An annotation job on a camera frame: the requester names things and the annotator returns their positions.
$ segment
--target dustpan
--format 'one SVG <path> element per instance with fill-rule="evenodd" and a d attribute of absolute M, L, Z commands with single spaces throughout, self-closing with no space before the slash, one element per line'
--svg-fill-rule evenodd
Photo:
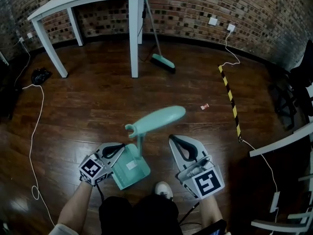
<path fill-rule="evenodd" d="M 135 184 L 151 172 L 142 157 L 142 144 L 146 133 L 180 119 L 185 113 L 185 108 L 181 106 L 166 107 L 125 126 L 126 130 L 133 130 L 133 133 L 129 134 L 130 138 L 137 136 L 137 146 L 126 145 L 124 152 L 112 167 L 112 176 L 120 190 Z"/>

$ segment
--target person's arm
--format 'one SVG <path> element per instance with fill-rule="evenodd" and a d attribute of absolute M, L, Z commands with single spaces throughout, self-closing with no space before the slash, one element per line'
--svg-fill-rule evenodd
<path fill-rule="evenodd" d="M 79 234 L 85 223 L 91 191 L 92 185 L 82 181 L 61 210 L 58 224 L 63 224 Z"/>
<path fill-rule="evenodd" d="M 220 208 L 213 195 L 200 201 L 200 213 L 203 229 L 223 219 Z"/>

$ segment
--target teal broom head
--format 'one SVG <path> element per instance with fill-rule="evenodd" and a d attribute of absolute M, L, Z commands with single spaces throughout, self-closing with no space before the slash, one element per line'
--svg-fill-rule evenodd
<path fill-rule="evenodd" d="M 171 61 L 158 54 L 153 54 L 150 62 L 161 68 L 164 68 L 172 74 L 175 74 L 176 72 L 175 65 Z"/>

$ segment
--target broom handle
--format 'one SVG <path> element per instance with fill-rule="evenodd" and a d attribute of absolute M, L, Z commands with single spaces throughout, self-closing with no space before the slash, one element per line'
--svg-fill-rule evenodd
<path fill-rule="evenodd" d="M 153 33 L 155 34 L 156 45 L 157 45 L 157 48 L 158 48 L 158 52 L 159 52 L 160 56 L 162 56 L 161 48 L 160 48 L 160 44 L 159 44 L 158 39 L 157 39 L 157 32 L 156 32 L 156 29 L 155 29 L 155 24 L 153 22 L 153 17 L 152 17 L 152 13 L 151 13 L 151 10 L 150 10 L 150 6 L 149 6 L 149 3 L 148 3 L 148 0 L 145 0 L 145 2 L 146 2 L 146 5 L 147 5 L 147 8 L 148 8 L 148 13 L 149 13 L 150 21 L 151 21 L 151 24 L 152 24 Z"/>

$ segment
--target baseboard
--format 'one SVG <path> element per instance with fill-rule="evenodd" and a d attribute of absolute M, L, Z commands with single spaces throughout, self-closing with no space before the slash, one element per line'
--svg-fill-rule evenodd
<path fill-rule="evenodd" d="M 177 37 L 177 36 L 169 36 L 169 35 L 158 35 L 158 38 L 161 42 L 171 42 L 171 43 L 180 43 L 180 44 L 188 44 L 188 45 L 194 45 L 194 46 L 201 46 L 201 47 L 207 47 L 211 49 L 217 49 L 217 50 L 222 50 L 222 51 L 227 51 L 225 49 L 225 45 L 222 44 L 217 44 L 217 43 L 212 43 L 208 41 L 203 41 L 199 39 L 193 39 L 193 38 L 188 38 L 188 37 Z M 129 39 L 129 34 L 128 33 L 121 33 L 121 34 L 113 34 L 113 35 L 99 35 L 99 36 L 90 36 L 90 37 L 85 37 L 83 39 L 84 44 L 86 43 L 93 43 L 93 42 L 100 42 L 100 41 L 123 41 L 123 40 L 128 40 Z M 155 41 L 154 34 L 146 33 L 142 35 L 142 39 L 144 41 Z M 67 47 L 71 45 L 77 45 L 76 39 L 71 39 L 63 42 L 59 42 L 56 44 L 53 44 L 53 47 L 55 49 L 61 48 L 61 47 Z M 240 55 L 242 57 L 248 58 L 250 60 L 262 63 L 266 66 L 271 66 L 271 67 L 276 67 L 275 64 L 271 63 L 268 60 L 265 60 L 263 58 L 260 58 L 258 56 L 255 56 L 251 53 L 247 53 L 245 51 L 228 47 L 228 49 L 233 52 L 234 54 Z M 45 52 L 44 47 L 41 47 L 39 49 L 33 50 L 30 52 L 30 55 L 32 57 L 36 56 L 39 53 Z M 16 57 L 13 60 L 10 61 L 10 63 L 14 63 L 16 59 L 20 58 Z"/>

